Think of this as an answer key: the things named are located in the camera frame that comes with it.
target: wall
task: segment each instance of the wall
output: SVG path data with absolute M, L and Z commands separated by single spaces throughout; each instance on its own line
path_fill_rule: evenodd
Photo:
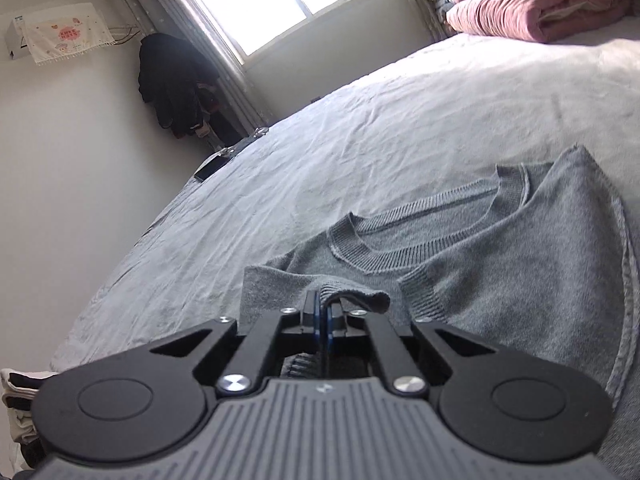
M 284 37 L 246 70 L 283 119 L 429 42 L 407 0 L 352 0 Z
M 81 309 L 209 154 L 203 141 L 162 130 L 142 102 L 139 46 L 40 67 L 0 46 L 0 367 L 47 368 Z M 8 440 L 2 422 L 5 474 Z

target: white cloth cover with fringe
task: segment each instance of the white cloth cover with fringe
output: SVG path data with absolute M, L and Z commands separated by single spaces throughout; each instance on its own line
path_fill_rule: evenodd
M 37 64 L 79 56 L 114 43 L 93 4 L 73 4 L 26 14 L 24 31 Z

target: gray sweater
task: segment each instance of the gray sweater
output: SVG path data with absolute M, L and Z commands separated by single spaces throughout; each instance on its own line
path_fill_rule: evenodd
M 349 214 L 265 266 L 247 267 L 241 323 L 317 288 L 368 298 L 395 324 L 430 317 L 597 380 L 616 405 L 601 455 L 640 478 L 640 391 L 624 390 L 640 319 L 622 202 L 584 147 L 371 218 Z

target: window sill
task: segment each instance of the window sill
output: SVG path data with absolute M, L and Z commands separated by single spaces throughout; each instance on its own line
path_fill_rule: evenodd
M 330 6 L 325 7 L 324 9 L 314 14 L 311 18 L 302 20 L 293 27 L 288 28 L 282 34 L 273 38 L 269 43 L 263 45 L 258 50 L 250 54 L 244 60 L 242 66 L 244 67 L 244 69 L 251 68 L 254 64 L 257 64 L 265 57 L 268 57 L 274 49 L 278 48 L 282 44 L 292 41 L 297 35 L 301 33 L 301 30 L 308 30 L 309 27 L 315 27 L 330 19 L 330 17 L 332 15 L 335 15 L 335 13 L 338 12 L 339 9 L 342 9 L 344 5 L 365 5 L 367 1 L 368 0 L 339 0 L 331 4 Z

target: mattress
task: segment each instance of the mattress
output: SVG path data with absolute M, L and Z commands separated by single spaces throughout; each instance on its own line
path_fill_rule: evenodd
M 245 266 L 349 211 L 368 216 L 575 143 L 622 194 L 640 247 L 640 19 L 554 45 L 460 34 L 429 46 L 188 181 L 76 320 L 52 369 L 237 317 Z

